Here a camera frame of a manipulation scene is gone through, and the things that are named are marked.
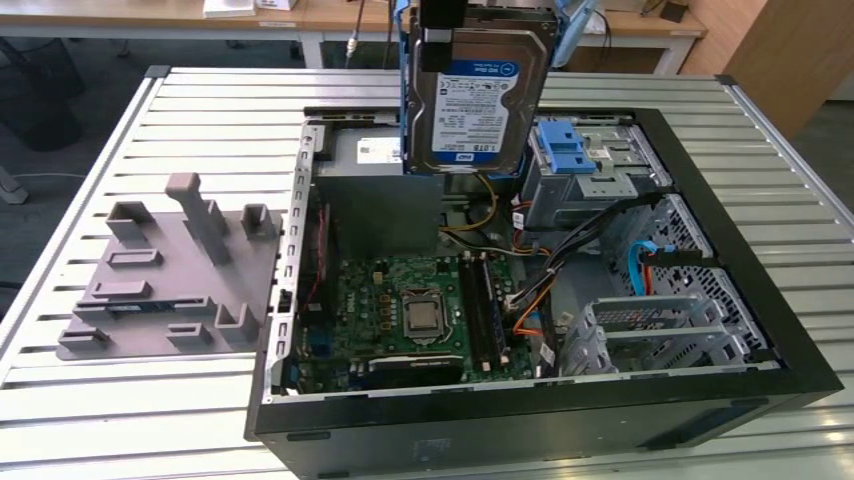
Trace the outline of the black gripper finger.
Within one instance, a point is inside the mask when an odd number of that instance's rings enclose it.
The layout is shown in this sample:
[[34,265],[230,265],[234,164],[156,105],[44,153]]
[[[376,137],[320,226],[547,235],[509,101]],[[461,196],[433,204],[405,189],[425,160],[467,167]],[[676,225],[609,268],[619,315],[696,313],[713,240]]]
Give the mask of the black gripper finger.
[[418,70],[441,72],[452,60],[453,31],[464,24],[464,1],[420,1],[417,9]]

